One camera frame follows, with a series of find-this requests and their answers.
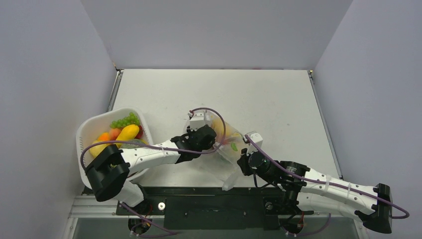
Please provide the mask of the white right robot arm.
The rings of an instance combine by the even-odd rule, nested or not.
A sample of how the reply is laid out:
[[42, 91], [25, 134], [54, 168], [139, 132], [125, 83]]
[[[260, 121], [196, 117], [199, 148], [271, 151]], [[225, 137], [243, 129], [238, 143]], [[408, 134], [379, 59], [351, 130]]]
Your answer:
[[292, 161], [272, 163], [259, 152], [241, 150], [237, 161], [245, 176], [255, 175], [282, 190], [281, 208], [288, 213], [325, 212], [361, 222], [374, 232], [392, 232], [391, 189], [363, 186], [322, 174]]

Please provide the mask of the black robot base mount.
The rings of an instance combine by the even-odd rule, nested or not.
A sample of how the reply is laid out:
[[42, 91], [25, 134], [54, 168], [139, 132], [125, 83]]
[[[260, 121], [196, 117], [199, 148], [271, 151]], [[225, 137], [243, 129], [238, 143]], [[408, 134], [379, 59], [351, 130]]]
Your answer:
[[277, 230], [288, 217], [301, 216], [298, 203], [274, 187], [144, 187], [145, 201], [133, 208], [163, 219], [169, 230]]

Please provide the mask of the clear printed plastic bag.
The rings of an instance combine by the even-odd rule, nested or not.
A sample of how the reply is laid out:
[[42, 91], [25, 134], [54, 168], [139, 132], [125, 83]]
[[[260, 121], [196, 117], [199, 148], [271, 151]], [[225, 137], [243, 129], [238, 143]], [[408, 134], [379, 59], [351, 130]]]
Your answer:
[[[211, 150], [215, 152], [203, 154], [194, 160], [194, 165], [203, 172], [212, 174], [222, 182], [224, 191], [231, 190], [241, 176], [241, 170], [237, 165], [241, 150], [247, 145], [243, 141], [243, 135], [229, 123], [210, 110], [207, 111], [209, 124], [215, 132], [216, 139]], [[185, 131], [189, 128], [189, 120], [185, 124]]]

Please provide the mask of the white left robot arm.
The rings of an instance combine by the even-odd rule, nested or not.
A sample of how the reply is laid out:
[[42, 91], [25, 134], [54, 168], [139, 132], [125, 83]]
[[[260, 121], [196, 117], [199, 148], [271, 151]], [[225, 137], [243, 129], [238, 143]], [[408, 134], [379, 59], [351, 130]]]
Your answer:
[[176, 136], [161, 144], [137, 143], [136, 148], [120, 149], [112, 141], [85, 168], [85, 175], [98, 202], [117, 199], [136, 214], [148, 209], [141, 188], [130, 182], [129, 175], [164, 164], [191, 161], [210, 153], [217, 133], [208, 125]]

